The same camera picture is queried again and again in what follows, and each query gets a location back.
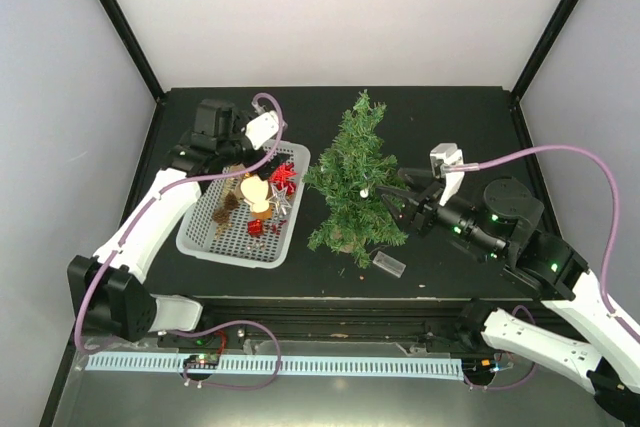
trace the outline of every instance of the white wall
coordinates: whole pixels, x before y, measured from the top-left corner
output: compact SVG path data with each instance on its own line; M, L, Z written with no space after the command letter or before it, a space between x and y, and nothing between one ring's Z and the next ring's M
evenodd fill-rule
M640 10L638 0L580 0L526 94L536 144L568 143L601 155L622 195L622 223L610 285L640 319ZM611 219L598 168L572 154L541 164L565 237L599 272Z
M153 101L98 0L0 0L0 425L38 425L66 266L116 228Z
M559 0L119 0L160 82L502 85Z

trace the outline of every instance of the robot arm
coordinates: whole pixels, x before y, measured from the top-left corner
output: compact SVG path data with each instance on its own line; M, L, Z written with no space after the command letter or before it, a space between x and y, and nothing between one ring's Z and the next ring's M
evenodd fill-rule
M640 344L606 310L587 262L564 240L537 230L544 207L517 180L490 182L478 206L457 195L464 173L447 166L461 162L455 144L441 144L432 151L431 171L400 169L409 190L379 187L395 222L423 236L435 226L448 230L476 261L556 312L588 341L552 334L473 301L459 320L467 347L519 354L570 378L612 415L627 421L640 416ZM616 316L640 332L614 305Z
M167 155L163 168L140 204L91 259L77 256L67 270L76 315L96 273L105 271L95 291L86 322L100 331L137 341L149 332L193 330L202 305L181 296L151 295L144 282L151 263L187 209L209 182L189 177L220 173L231 165L253 165L264 157L262 145L278 131L275 112L250 120L233 104L203 101L194 129ZM256 172L267 178L281 163L279 156Z

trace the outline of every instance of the gray floor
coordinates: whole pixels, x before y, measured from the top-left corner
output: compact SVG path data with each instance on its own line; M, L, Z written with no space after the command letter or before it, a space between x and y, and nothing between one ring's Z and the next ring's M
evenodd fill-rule
M500 383L526 365L500 374ZM229 382L257 378L233 376ZM281 377L257 392L184 387L178 375L72 372L55 427L235 426L617 426L591 396L540 370L508 392L459 382L353 377Z

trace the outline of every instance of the artificial pine tree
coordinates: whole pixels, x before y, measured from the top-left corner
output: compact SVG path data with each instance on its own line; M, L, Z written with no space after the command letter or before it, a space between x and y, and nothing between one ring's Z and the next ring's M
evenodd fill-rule
M353 254L359 267L371 259L368 244L401 245L406 235L398 229L376 195L378 185L402 185L396 158L380 152L382 139L374 133L386 105L369 103L367 92L347 110L340 133L311 167L304 181L326 198L331 215L309 237L309 248L326 244L334 252Z

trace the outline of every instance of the perforated basket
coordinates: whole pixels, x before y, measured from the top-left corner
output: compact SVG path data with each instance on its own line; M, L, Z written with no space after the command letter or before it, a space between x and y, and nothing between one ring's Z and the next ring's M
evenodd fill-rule
M272 141L267 142L265 150L272 145ZM254 219L249 206L240 202L240 207L231 213L231 226L218 232L219 226L212 218L213 212L222 205L224 195L229 191L233 192L239 180L212 182L207 192L182 219L176 237L180 252L198 259L250 268L274 269L284 262L304 191L302 178L309 168L311 154L305 146L290 142L280 142L277 152L289 154L289 160L294 163L294 170L297 172L292 178L296 184L296 192L289 200L291 209L283 218L286 222L279 225L279 222L268 220L265 222L264 234L257 238L251 237L247 233L247 222Z

